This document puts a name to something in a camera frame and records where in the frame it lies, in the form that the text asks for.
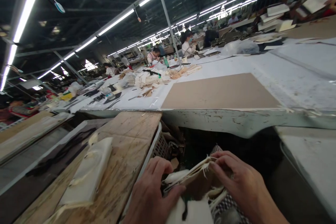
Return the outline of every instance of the checkered fabric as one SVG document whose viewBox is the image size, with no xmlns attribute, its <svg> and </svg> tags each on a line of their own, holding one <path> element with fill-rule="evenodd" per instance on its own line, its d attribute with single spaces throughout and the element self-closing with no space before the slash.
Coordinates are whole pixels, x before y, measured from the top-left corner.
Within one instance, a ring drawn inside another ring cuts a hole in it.
<svg viewBox="0 0 336 224">
<path fill-rule="evenodd" d="M 211 153 L 215 153 L 218 151 L 223 151 L 218 145 L 215 145 L 212 149 Z M 225 198 L 216 206 L 215 209 L 215 218 L 216 219 L 219 215 L 223 212 L 229 210 L 230 208 L 234 207 L 240 216 L 239 224 L 251 224 L 250 220 L 244 215 L 244 213 L 238 208 L 237 203 L 233 200 L 231 195 L 228 193 Z"/>
</svg>

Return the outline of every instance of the green bottle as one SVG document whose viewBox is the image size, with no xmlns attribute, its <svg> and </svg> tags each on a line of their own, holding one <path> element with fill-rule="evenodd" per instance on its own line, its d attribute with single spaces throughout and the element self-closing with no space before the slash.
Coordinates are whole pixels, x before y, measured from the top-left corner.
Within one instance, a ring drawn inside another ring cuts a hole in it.
<svg viewBox="0 0 336 224">
<path fill-rule="evenodd" d="M 164 64 L 169 67 L 169 64 L 168 64 L 168 61 L 167 61 L 167 56 L 163 56 L 163 61 L 164 61 Z"/>
</svg>

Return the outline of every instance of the cardboard sheet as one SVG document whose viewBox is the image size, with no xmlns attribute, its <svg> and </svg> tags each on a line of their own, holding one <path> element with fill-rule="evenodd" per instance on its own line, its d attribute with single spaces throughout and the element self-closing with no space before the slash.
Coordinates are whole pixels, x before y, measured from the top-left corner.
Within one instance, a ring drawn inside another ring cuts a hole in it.
<svg viewBox="0 0 336 224">
<path fill-rule="evenodd" d="M 281 104 L 251 74 L 175 83 L 162 109 L 257 109 Z"/>
<path fill-rule="evenodd" d="M 39 122 L 44 117 L 51 117 L 54 114 L 42 111 L 36 115 L 33 115 L 32 117 L 24 120 L 23 122 L 20 122 L 19 124 L 4 130 L 0 133 L 0 144 L 5 142 L 7 139 L 11 138 L 12 136 L 16 135 L 17 133 L 21 132 L 22 130 L 28 128 L 30 125 L 33 125 L 37 122 Z"/>
<path fill-rule="evenodd" d="M 331 39 L 336 37 L 336 15 L 304 23 L 299 27 L 282 32 L 291 39 L 319 38 Z"/>
</svg>

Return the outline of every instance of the support column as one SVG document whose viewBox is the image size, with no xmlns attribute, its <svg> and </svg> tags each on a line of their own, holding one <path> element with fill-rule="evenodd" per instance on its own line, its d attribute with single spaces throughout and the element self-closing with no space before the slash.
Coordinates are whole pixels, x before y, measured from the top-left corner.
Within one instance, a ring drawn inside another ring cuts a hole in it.
<svg viewBox="0 0 336 224">
<path fill-rule="evenodd" d="M 163 10 L 164 10 L 164 14 L 166 15 L 166 19 L 167 19 L 167 23 L 168 23 L 168 27 L 169 27 L 169 30 L 170 30 L 170 35 L 171 35 L 171 39 L 173 41 L 173 45 L 174 45 L 174 48 L 175 48 L 175 52 L 176 52 L 176 55 L 177 55 L 177 58 L 178 58 L 178 63 L 181 67 L 182 63 L 181 63 L 181 59 L 180 59 L 180 56 L 179 56 L 179 52 L 177 51 L 177 46 L 176 46 L 176 42 L 174 40 L 174 33 L 173 33 L 173 30 L 172 30 L 172 26 L 170 24 L 170 20 L 169 20 L 169 16 L 168 16 L 168 12 L 167 12 L 167 8 L 166 8 L 166 4 L 164 3 L 165 0 L 161 0 L 162 2 L 162 7 L 163 7 Z"/>
<path fill-rule="evenodd" d="M 58 96 L 58 94 L 51 88 L 49 87 L 47 84 L 45 84 L 43 81 L 37 79 L 35 77 L 35 75 L 31 75 L 35 80 L 37 80 L 42 86 L 44 86 L 46 89 L 49 89 L 51 92 L 53 92 L 56 96 Z"/>
<path fill-rule="evenodd" d="M 54 51 L 54 54 L 56 54 L 63 62 L 70 68 L 70 70 L 78 76 L 79 79 L 81 79 L 85 84 L 89 84 L 67 61 L 63 59 L 63 57 L 56 51 Z"/>
</svg>

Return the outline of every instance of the hand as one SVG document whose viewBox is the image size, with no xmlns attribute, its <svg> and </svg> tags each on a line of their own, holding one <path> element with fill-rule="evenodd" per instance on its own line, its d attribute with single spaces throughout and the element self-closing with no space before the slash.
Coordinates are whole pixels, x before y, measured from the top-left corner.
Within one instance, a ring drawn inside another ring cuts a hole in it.
<svg viewBox="0 0 336 224">
<path fill-rule="evenodd" d="M 253 224 L 288 223 L 269 194 L 261 174 L 229 151 L 211 155 L 218 158 L 210 168 L 229 191 L 240 209 Z M 222 168 L 230 167 L 233 179 Z"/>
<path fill-rule="evenodd" d="M 336 0 L 328 0 L 324 3 L 324 5 L 335 5 L 336 4 Z"/>
<path fill-rule="evenodd" d="M 150 159 L 139 181 L 134 184 L 124 224 L 165 224 L 185 186 L 178 185 L 162 198 L 160 187 L 164 173 L 173 172 L 172 164 L 161 157 Z"/>
</svg>

